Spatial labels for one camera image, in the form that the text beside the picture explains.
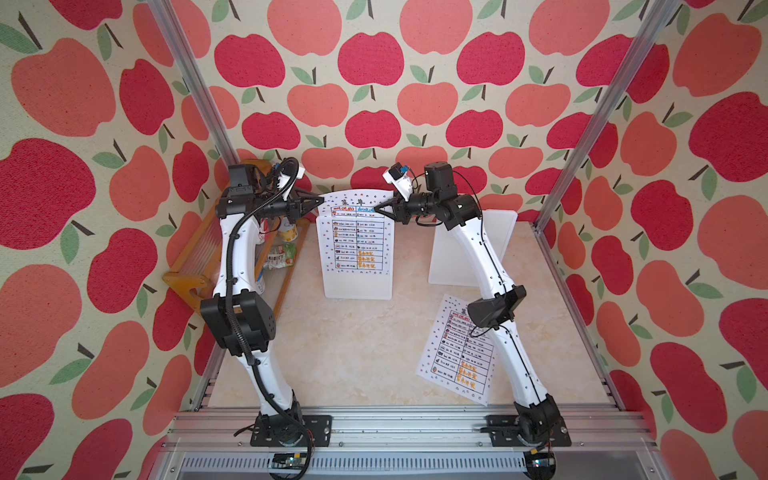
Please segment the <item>paper menu sheet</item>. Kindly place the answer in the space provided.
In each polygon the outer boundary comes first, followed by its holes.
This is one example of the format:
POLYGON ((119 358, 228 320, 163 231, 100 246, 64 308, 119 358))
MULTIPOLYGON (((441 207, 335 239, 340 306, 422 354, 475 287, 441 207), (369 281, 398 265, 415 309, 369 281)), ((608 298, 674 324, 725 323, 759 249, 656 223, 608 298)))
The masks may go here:
POLYGON ((316 226, 325 273, 386 276, 392 273, 394 222, 374 207, 393 193, 353 189, 325 193, 316 226))
POLYGON ((449 392, 487 406, 496 369, 491 338, 469 318, 468 303, 444 295, 416 374, 449 392))

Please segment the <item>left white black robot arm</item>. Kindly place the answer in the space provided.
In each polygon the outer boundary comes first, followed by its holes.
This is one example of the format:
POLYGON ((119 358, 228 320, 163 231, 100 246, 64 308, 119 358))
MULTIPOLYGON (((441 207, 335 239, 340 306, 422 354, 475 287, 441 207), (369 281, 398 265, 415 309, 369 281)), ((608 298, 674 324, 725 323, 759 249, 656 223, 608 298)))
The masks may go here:
POLYGON ((293 191, 304 175, 293 157, 272 166, 267 174, 253 164, 238 164, 229 168, 229 175, 230 184, 215 207, 222 238, 220 269, 212 296, 200 304, 200 314, 220 348, 250 372, 260 403, 258 429, 293 446, 310 434, 296 395, 270 352, 276 318, 256 289, 256 248, 265 220, 296 222, 323 199, 293 191))

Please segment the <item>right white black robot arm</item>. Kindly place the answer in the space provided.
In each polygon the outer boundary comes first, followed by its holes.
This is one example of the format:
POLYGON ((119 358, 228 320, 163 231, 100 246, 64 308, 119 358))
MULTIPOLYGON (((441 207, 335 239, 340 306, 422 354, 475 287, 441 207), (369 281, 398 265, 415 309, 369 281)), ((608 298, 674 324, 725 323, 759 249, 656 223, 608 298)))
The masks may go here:
POLYGON ((374 211, 404 225, 432 216, 462 247, 481 292, 480 299, 468 304, 468 316, 482 334, 493 339, 512 387, 517 420, 505 430, 532 448, 548 444, 565 424, 554 397, 536 374, 514 323, 514 310, 527 295, 525 287, 505 271, 490 244, 479 201, 458 192, 450 164, 439 161, 426 165, 426 190, 419 193, 414 191, 409 172, 400 163, 385 170, 382 177, 396 192, 376 205, 374 211))

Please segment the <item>left white menu rack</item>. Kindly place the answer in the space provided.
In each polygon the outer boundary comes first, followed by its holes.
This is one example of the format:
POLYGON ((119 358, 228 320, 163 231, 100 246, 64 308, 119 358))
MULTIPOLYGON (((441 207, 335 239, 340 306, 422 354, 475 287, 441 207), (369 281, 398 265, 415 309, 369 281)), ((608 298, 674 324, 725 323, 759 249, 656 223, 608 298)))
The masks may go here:
POLYGON ((393 264, 392 273, 386 276, 325 273, 321 264, 325 296, 329 299, 390 300, 393 295, 393 264))

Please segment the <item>white menu rack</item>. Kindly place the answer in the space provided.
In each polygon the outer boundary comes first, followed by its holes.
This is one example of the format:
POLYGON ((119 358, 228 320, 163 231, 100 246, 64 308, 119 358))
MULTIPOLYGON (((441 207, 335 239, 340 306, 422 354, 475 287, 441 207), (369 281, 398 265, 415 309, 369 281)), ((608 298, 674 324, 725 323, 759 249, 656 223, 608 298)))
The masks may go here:
POLYGON ((386 276, 325 273, 321 264, 325 296, 329 299, 390 300, 393 295, 393 264, 392 273, 386 276))
MULTIPOLYGON (((518 214, 512 210, 487 210, 484 227, 490 245, 502 259, 513 234, 518 214)), ((479 284, 469 258, 454 235, 458 228, 448 232, 439 227, 434 235, 428 282, 434 285, 475 287, 479 284)))

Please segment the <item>right white menu rack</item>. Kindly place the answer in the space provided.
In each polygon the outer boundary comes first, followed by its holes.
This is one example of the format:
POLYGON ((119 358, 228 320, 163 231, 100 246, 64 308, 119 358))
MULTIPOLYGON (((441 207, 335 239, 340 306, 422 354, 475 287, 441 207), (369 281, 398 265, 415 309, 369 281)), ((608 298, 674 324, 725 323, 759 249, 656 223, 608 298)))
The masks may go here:
MULTIPOLYGON (((518 214, 512 210, 487 210, 484 227, 490 245, 502 259, 513 234, 518 214)), ((434 235, 428 282, 434 285, 475 287, 479 284, 469 258, 454 235, 458 228, 448 232, 439 227, 434 235)))

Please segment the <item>green label snack packet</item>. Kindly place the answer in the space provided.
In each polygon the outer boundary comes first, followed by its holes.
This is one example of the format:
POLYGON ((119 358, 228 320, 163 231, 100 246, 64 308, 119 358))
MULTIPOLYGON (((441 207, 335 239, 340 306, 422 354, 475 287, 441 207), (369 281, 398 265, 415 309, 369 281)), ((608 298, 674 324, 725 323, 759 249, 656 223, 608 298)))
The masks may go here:
POLYGON ((274 244, 271 246, 264 268, 268 270, 278 270, 290 268, 295 265, 297 255, 297 246, 293 242, 274 244))

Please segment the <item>left aluminium corner post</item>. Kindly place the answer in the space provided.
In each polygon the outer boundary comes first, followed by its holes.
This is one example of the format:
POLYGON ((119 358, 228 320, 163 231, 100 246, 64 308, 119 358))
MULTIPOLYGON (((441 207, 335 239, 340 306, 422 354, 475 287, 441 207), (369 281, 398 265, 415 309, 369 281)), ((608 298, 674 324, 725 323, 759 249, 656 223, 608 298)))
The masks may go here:
POLYGON ((171 1, 166 0, 150 0, 148 4, 221 158, 228 166, 238 164, 240 158, 209 86, 201 75, 175 7, 171 1))

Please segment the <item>aluminium corner post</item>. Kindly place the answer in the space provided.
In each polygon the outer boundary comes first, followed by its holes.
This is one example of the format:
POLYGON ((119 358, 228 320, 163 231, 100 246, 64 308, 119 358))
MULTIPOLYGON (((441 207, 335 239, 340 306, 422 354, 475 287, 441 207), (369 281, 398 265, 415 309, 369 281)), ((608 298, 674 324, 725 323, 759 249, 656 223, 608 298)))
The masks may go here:
POLYGON ((166 0, 150 0, 148 4, 221 158, 228 166, 238 164, 240 158, 209 86, 201 75, 175 7, 171 1, 166 0))
POLYGON ((635 79, 640 67, 649 55, 660 33, 682 6, 682 1, 654 1, 639 31, 631 41, 627 53, 619 64, 616 74, 606 87, 605 94, 597 103, 585 130, 572 153, 568 154, 561 175, 542 205, 542 209, 533 224, 533 232, 539 236, 574 180, 582 162, 595 145, 600 134, 620 101, 627 95, 629 85, 635 79))

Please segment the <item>right aluminium corner post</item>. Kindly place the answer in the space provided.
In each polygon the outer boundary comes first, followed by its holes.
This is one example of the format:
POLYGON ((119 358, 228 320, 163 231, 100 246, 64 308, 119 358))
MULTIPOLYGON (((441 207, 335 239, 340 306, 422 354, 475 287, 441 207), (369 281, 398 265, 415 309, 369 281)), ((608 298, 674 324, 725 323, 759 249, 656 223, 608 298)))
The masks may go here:
POLYGON ((649 55, 660 33, 682 6, 682 1, 654 1, 639 31, 631 41, 627 53, 619 64, 616 74, 606 87, 605 94, 597 103, 585 130, 572 153, 568 154, 561 175, 542 205, 542 209, 533 224, 533 232, 539 236, 574 180, 582 162, 595 145, 600 134, 620 101, 627 95, 629 85, 635 79, 640 67, 649 55))

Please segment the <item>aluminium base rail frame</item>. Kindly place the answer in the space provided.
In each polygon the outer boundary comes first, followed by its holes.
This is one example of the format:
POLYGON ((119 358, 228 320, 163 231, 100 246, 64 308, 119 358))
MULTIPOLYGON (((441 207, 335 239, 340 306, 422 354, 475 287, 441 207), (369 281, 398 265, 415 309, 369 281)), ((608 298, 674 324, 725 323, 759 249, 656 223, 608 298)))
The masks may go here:
POLYGON ((642 416, 569 404, 538 447, 519 442, 508 406, 306 408, 316 446, 283 446, 253 409, 181 413, 152 479, 668 479, 642 416))

